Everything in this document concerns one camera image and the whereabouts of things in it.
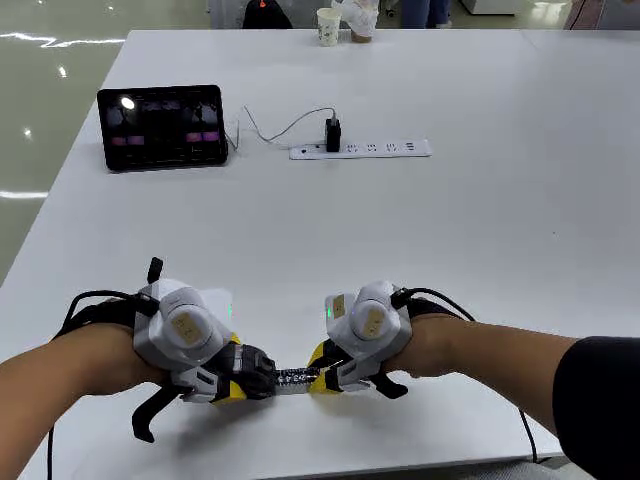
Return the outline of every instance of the sleeve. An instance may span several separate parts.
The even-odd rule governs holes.
[[[556,370],[553,416],[578,466],[599,480],[640,478],[640,339],[576,342]]]

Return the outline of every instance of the paper cup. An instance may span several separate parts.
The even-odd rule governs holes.
[[[323,47],[338,44],[340,30],[340,11],[337,8],[321,8],[318,10],[318,38]]]

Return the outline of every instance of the power outlet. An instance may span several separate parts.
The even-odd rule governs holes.
[[[327,152],[324,145],[302,145],[289,150],[291,160],[321,160],[331,158],[430,157],[431,145],[426,139],[347,143],[339,152]]]

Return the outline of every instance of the charger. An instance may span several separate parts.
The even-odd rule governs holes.
[[[340,128],[340,120],[336,117],[336,112],[333,112],[331,118],[327,118],[325,128],[325,143],[327,144],[327,152],[339,152],[340,151],[340,137],[342,136],[342,129]]]

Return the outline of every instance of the floor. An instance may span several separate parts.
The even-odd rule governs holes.
[[[205,0],[0,3],[0,284],[127,33],[134,28],[208,28],[205,4]],[[526,8],[516,17],[473,16],[453,0],[452,21],[454,28],[562,28],[570,8],[570,0],[526,0]],[[383,26],[397,23],[397,18],[381,17]],[[563,478],[588,478],[571,465],[565,469]]]

